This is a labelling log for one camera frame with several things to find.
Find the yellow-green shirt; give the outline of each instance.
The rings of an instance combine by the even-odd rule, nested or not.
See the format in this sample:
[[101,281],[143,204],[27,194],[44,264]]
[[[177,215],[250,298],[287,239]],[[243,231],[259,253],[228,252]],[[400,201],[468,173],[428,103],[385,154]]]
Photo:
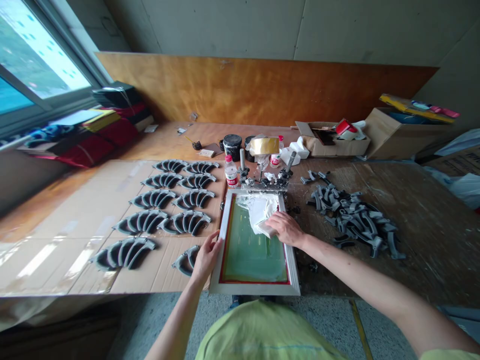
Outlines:
[[[196,360],[322,359],[347,356],[325,340],[302,316],[262,300],[246,302],[218,319],[203,338]],[[432,350],[420,360],[480,360],[460,350]]]

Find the lid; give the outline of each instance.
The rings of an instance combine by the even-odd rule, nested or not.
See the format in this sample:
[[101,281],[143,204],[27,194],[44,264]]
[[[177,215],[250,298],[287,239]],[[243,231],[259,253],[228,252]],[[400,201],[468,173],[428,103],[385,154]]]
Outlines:
[[453,124],[455,119],[446,115],[434,113],[430,110],[422,110],[412,104],[412,102],[408,99],[390,95],[390,94],[382,94],[380,96],[380,100],[382,100],[385,104],[391,105],[397,110],[401,112],[418,115],[424,118],[438,120],[444,123]]
[[250,135],[250,136],[247,136],[245,138],[245,146],[247,146],[247,144],[250,144],[250,140],[252,140],[254,137],[256,137],[257,135]]
[[242,144],[242,138],[235,134],[229,134],[223,138],[223,144],[229,147]]

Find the person's left hand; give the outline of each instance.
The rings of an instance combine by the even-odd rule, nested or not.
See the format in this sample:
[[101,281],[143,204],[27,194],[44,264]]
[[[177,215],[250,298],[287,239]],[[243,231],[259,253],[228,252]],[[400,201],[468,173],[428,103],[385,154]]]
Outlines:
[[223,239],[213,241],[214,238],[220,233],[220,230],[215,231],[201,246],[198,254],[196,255],[195,266],[193,267],[193,273],[191,280],[200,283],[202,286],[207,281],[209,275],[212,273],[217,262],[217,257],[222,246]]

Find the wall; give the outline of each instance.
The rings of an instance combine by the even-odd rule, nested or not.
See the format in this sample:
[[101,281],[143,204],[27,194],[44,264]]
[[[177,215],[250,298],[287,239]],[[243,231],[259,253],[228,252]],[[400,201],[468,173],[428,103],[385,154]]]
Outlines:
[[135,52],[441,66],[417,96],[479,126],[480,1],[104,1]]
[[103,0],[49,0],[89,58],[109,82],[112,81],[95,56],[98,51],[129,52]]
[[42,190],[70,166],[53,160],[39,159],[17,150],[0,153],[0,217]]

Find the red label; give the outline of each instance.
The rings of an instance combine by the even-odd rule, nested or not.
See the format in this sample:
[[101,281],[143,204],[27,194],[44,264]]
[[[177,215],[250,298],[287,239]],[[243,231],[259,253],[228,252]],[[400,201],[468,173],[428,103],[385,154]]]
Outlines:
[[226,183],[228,185],[236,185],[238,182],[239,182],[239,179],[237,177],[233,179],[229,179],[229,178],[226,179]]

